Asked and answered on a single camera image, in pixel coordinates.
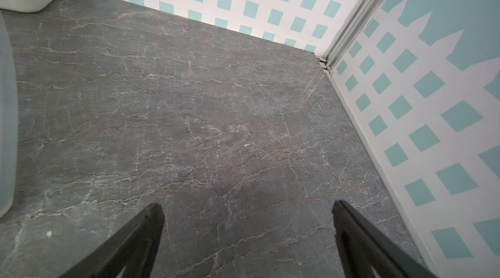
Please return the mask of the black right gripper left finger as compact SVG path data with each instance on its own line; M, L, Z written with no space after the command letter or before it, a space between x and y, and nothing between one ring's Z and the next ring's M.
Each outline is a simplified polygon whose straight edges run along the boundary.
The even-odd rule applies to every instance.
M62 277L150 277L165 216L151 203Z

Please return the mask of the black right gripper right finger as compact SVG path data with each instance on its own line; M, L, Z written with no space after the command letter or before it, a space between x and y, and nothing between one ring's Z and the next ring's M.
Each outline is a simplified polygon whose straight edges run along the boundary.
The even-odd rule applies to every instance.
M344 200L332 209L346 277L434 277Z

